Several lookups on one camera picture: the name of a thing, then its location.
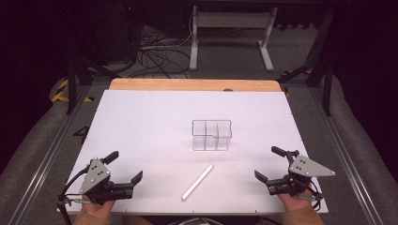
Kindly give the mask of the person's right hand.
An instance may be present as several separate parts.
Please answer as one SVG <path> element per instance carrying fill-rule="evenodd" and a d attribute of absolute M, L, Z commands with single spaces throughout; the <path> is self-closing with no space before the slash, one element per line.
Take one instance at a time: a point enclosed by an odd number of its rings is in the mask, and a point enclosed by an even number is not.
<path fill-rule="evenodd" d="M 304 192 L 297 196 L 289 196 L 288 194 L 279 194 L 278 198 L 283 203 L 286 212 L 294 212 L 303 208 L 311 207 L 312 192 L 306 189 Z"/>

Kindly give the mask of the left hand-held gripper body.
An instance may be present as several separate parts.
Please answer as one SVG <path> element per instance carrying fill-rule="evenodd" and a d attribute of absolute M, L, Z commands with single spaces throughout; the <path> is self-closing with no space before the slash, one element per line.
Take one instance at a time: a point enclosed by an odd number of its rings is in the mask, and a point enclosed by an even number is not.
<path fill-rule="evenodd" d="M 92 203 L 104 204 L 108 201 L 131 199 L 134 184 L 116 184 L 110 180 L 111 172 L 106 165 L 112 160 L 93 158 L 88 166 L 79 193 L 85 195 Z"/>

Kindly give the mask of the white stick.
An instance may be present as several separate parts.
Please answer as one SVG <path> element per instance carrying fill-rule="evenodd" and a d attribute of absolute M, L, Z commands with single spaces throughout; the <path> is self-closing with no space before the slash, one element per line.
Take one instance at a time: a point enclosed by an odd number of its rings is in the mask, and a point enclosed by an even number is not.
<path fill-rule="evenodd" d="M 208 174 L 213 170 L 214 166 L 209 165 L 200 175 L 199 177 L 189 186 L 189 188 L 183 193 L 181 196 L 182 201 L 186 201 L 191 194 L 195 191 L 195 189 L 202 183 L 202 181 L 208 176 Z"/>

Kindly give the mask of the white metal desk frame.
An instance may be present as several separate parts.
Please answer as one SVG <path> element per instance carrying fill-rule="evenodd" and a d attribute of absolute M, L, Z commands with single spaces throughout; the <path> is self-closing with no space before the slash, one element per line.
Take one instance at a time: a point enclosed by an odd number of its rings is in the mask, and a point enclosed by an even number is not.
<path fill-rule="evenodd" d="M 264 37 L 257 41 L 258 48 L 268 72 L 274 70 L 269 53 L 268 41 L 278 9 L 273 7 L 269 12 L 208 12 L 192 7 L 191 15 L 191 57 L 190 70 L 196 70 L 198 61 L 199 28 L 264 28 Z"/>

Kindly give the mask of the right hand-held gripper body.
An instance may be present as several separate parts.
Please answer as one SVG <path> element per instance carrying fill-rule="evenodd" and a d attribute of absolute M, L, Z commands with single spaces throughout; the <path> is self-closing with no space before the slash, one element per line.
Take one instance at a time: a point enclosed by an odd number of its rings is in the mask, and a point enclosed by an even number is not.
<path fill-rule="evenodd" d="M 308 189 L 312 192 L 313 197 L 322 197 L 317 188 L 310 187 L 312 178 L 333 176 L 336 172 L 303 156 L 298 150 L 286 151 L 285 158 L 288 161 L 287 175 L 281 179 L 266 182 L 269 194 L 297 196 Z"/>

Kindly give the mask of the clear plastic divided box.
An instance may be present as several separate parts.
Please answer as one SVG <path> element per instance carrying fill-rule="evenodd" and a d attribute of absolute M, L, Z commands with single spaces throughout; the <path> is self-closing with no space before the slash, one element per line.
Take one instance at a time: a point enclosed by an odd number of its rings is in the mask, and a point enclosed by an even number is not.
<path fill-rule="evenodd" d="M 227 151 L 232 140 L 231 120 L 193 120 L 191 123 L 194 151 Z"/>

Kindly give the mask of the black metal stand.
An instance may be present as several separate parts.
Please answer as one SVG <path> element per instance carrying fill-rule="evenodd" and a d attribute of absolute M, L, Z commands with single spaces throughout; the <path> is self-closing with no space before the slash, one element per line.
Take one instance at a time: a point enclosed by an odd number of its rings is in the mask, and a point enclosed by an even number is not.
<path fill-rule="evenodd" d="M 78 29 L 78 26 L 75 24 L 74 19 L 69 11 L 63 5 L 61 5 L 61 9 L 64 12 L 65 21 L 64 24 L 60 25 L 62 32 L 61 37 L 64 39 L 63 46 L 66 48 L 66 55 L 68 59 L 67 78 L 69 90 L 69 107 L 67 114 L 72 114 L 80 102 L 76 89 L 76 80 L 79 80 L 83 86 L 88 86 L 93 81 L 93 78 L 88 71 L 89 68 L 93 68 L 100 74 L 111 79 L 118 78 L 118 75 L 96 63 L 90 59 L 85 52 L 81 52 L 79 50 L 78 35 L 75 33 L 75 30 Z"/>
<path fill-rule="evenodd" d="M 306 80 L 308 87 L 317 87 L 321 81 L 323 84 L 322 108 L 327 116 L 331 116 L 329 105 L 332 85 L 331 62 L 327 50 L 325 49 L 325 41 L 329 34 L 329 28 L 333 20 L 334 9 L 329 9 L 325 19 L 321 23 L 318 33 L 314 39 L 314 43 L 304 61 L 302 67 L 291 72 L 287 72 L 277 79 L 278 83 L 286 83 L 287 81 L 303 74 L 311 69 L 312 72 Z"/>

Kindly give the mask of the aluminium rail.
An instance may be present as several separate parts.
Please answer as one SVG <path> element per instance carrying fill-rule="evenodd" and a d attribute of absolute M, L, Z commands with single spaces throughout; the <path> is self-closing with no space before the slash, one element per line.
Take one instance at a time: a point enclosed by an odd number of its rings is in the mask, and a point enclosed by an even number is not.
<path fill-rule="evenodd" d="M 7 188 L 4 206 L 9 212 L 5 225 L 23 224 L 89 90 L 90 85 L 79 87 L 71 113 L 67 113 L 67 104 L 53 105 L 34 125 L 7 165 L 1 176 Z"/>
<path fill-rule="evenodd" d="M 349 156 L 346 146 L 342 140 L 342 137 L 338 133 L 337 127 L 335 127 L 332 118 L 326 113 L 322 104 L 322 97 L 315 88 L 309 89 L 310 95 L 316 108 L 319 110 L 328 132 L 332 138 L 332 142 L 335 148 L 335 152 L 344 168 L 345 175 L 352 187 L 357 200 L 360 203 L 360 207 L 369 223 L 369 225 L 385 225 L 379 215 L 372 198 L 369 195 L 368 189 L 363 183 L 363 180 L 358 172 L 351 156 Z"/>

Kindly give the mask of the yellow black hazard tape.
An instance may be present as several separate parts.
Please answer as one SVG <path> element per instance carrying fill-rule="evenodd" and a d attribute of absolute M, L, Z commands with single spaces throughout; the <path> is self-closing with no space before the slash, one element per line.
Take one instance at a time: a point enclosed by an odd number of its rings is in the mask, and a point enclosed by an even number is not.
<path fill-rule="evenodd" d="M 68 83 L 69 83 L 69 80 L 67 78 L 65 78 L 60 83 L 58 89 L 56 90 L 56 92 L 52 98 L 52 102 L 56 102 L 56 101 L 68 102 L 69 101 L 68 97 L 63 96 L 63 92 L 66 90 Z"/>

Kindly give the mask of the person's left hand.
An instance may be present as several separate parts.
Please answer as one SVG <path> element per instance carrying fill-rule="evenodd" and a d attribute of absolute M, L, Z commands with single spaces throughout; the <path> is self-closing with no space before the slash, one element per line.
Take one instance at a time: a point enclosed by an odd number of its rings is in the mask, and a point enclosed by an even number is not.
<path fill-rule="evenodd" d="M 108 201 L 104 204 L 84 203 L 82 211 L 95 218 L 110 220 L 114 205 L 115 201 Z"/>

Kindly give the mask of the dark equipment cabinet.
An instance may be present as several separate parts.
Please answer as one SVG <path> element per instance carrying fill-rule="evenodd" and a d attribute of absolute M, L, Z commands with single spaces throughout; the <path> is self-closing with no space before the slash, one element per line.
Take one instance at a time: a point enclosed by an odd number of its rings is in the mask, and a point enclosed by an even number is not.
<path fill-rule="evenodd" d="M 91 12 L 99 45 L 107 63 L 135 63 L 138 31 L 122 5 L 95 5 Z"/>

